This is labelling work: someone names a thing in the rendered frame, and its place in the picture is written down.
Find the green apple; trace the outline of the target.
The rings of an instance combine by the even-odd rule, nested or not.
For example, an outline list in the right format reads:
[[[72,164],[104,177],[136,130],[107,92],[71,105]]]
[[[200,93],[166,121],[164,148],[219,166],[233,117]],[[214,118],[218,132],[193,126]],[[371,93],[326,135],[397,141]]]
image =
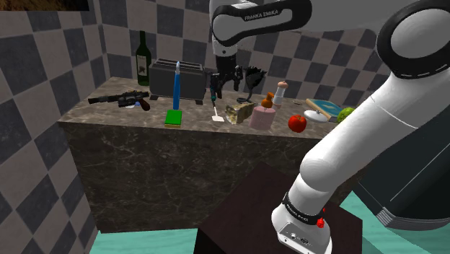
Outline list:
[[[342,109],[337,116],[337,123],[341,123],[342,121],[344,121],[353,111],[354,108],[351,107]]]

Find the teal book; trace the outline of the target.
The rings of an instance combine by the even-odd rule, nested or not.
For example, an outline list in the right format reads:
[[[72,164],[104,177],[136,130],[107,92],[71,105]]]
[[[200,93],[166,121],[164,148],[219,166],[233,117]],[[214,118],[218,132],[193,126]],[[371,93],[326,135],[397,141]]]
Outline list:
[[[306,99],[306,104],[325,115],[329,122],[336,123],[342,108],[333,102],[327,100]]]

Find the green wine bottle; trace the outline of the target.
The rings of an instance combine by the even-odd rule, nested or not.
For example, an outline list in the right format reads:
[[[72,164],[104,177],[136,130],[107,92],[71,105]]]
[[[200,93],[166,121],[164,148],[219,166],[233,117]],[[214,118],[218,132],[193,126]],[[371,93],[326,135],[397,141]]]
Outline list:
[[[151,52],[146,45],[146,33],[139,32],[140,43],[136,50],[136,71],[138,84],[149,86],[149,65],[151,64]]]

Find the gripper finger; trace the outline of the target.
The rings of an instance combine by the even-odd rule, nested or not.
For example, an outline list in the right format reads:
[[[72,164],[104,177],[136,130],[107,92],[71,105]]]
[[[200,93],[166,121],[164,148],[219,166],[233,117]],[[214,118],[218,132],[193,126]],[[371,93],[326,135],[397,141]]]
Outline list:
[[[221,88],[223,86],[223,77],[220,73],[212,74],[210,77],[210,92],[212,99],[221,99],[222,93]]]
[[[236,65],[234,67],[234,72],[232,74],[232,79],[234,81],[234,91],[239,90],[239,84],[243,80],[243,72],[242,67],[239,65]]]

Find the white round lid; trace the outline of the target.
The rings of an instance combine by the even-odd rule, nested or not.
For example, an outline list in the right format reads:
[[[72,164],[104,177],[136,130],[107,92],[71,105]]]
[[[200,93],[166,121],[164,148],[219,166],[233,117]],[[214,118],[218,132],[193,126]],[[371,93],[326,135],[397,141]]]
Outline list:
[[[305,110],[304,117],[308,121],[312,121],[315,123],[326,123],[328,122],[328,117],[323,115],[319,110]]]

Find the dark grey toaster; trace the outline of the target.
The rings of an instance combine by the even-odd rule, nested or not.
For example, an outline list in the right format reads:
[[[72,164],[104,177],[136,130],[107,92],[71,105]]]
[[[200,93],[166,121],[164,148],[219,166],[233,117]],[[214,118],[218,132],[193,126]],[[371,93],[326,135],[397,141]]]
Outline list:
[[[158,58],[150,65],[151,99],[172,97],[175,81],[176,61]],[[180,98],[194,100],[197,105],[203,104],[206,93],[206,73],[199,63],[180,62]]]

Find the black feathered figure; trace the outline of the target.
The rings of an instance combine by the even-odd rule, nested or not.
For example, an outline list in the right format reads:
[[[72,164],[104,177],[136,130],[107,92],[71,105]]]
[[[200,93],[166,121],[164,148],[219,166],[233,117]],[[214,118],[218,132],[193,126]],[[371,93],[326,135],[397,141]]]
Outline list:
[[[239,104],[242,104],[244,102],[252,103],[250,98],[252,96],[253,89],[259,83],[261,83],[261,81],[263,80],[265,75],[266,75],[266,71],[259,69],[257,67],[254,67],[254,66],[249,66],[245,69],[245,84],[249,90],[249,94],[248,94],[247,98],[238,97],[237,102]]]

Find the red tomato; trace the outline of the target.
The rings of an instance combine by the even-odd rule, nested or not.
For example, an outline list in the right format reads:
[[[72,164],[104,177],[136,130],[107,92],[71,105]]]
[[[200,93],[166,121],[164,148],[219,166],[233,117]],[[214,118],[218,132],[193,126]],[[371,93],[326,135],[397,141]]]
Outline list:
[[[306,128],[306,118],[301,115],[292,115],[288,120],[288,127],[296,133],[301,133]]]

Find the black toy gun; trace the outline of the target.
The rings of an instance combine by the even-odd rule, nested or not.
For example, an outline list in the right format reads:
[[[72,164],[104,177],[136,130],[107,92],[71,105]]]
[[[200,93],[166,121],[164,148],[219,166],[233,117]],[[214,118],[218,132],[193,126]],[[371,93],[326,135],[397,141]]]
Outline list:
[[[120,95],[110,95],[93,97],[88,99],[89,104],[101,103],[101,102],[117,102],[119,108],[135,105],[138,102],[144,111],[150,110],[150,104],[148,104],[144,98],[149,97],[148,92],[142,92],[137,90],[130,90]]]

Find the white pepper mill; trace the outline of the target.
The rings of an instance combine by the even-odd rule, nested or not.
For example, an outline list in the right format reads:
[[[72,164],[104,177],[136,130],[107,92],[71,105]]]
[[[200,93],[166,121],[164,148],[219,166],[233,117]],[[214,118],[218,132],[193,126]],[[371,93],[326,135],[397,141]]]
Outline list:
[[[273,108],[275,108],[276,110],[281,108],[284,93],[287,88],[288,88],[288,84],[285,81],[279,82],[277,84],[277,90],[276,90],[273,100],[272,100]]]

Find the pink cylinder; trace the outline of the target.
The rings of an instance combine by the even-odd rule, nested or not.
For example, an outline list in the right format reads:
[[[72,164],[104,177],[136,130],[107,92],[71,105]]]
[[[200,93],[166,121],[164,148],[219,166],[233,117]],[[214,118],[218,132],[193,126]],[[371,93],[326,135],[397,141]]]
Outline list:
[[[268,130],[273,123],[275,114],[276,110],[273,108],[257,106],[253,108],[249,127],[257,130]]]

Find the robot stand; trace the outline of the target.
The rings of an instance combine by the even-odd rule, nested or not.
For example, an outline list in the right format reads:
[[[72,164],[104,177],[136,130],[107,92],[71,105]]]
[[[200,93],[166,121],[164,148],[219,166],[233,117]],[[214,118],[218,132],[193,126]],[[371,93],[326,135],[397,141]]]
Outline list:
[[[278,241],[271,214],[293,177],[260,162],[199,226],[193,254],[296,254]],[[362,220],[329,201],[332,254],[362,254]]]

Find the yellowish cheese wedge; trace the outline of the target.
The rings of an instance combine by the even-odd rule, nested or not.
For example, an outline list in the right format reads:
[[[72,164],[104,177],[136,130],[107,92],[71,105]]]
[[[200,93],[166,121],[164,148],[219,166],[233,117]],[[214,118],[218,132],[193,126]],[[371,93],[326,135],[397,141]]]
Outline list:
[[[243,121],[252,115],[255,103],[242,103],[238,105],[227,105],[225,109],[226,119],[231,124],[243,123]]]

